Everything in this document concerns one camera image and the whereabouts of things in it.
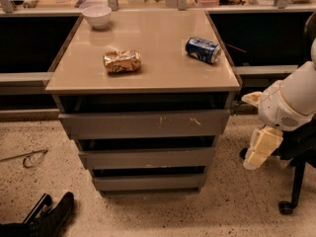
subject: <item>drawer cabinet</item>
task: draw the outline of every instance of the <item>drawer cabinet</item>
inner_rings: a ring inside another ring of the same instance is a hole
[[[103,193],[198,191],[229,118],[230,92],[54,95]]]
[[[198,191],[240,90],[225,52],[208,64],[185,51],[192,36],[221,43],[209,13],[118,10],[111,21],[82,22],[46,87],[64,130],[103,194]],[[125,49],[141,53],[141,70],[108,74],[105,51]]]

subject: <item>white bowl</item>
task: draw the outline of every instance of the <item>white bowl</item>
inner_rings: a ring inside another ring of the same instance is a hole
[[[82,11],[86,21],[95,29],[105,28],[111,19],[112,9],[105,5],[87,7]]]

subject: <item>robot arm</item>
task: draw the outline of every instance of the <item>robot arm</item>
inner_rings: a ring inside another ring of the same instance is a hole
[[[259,168],[280,146],[283,131],[293,131],[310,122],[316,114],[316,40],[312,61],[307,61],[284,80],[276,81],[263,93],[242,100],[258,107],[259,119],[267,126],[253,132],[244,167]]]

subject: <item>cabinet top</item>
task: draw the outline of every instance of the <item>cabinet top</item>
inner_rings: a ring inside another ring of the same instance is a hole
[[[240,86],[222,52],[215,64],[187,55],[189,37],[218,43],[204,11],[117,11],[110,25],[94,30],[83,20],[53,73],[52,94],[237,91]],[[134,49],[141,70],[108,74],[103,54]]]

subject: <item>soda can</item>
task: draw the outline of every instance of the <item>soda can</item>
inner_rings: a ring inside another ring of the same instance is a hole
[[[210,40],[191,37],[187,40],[186,52],[189,56],[213,64],[221,52],[221,47]]]

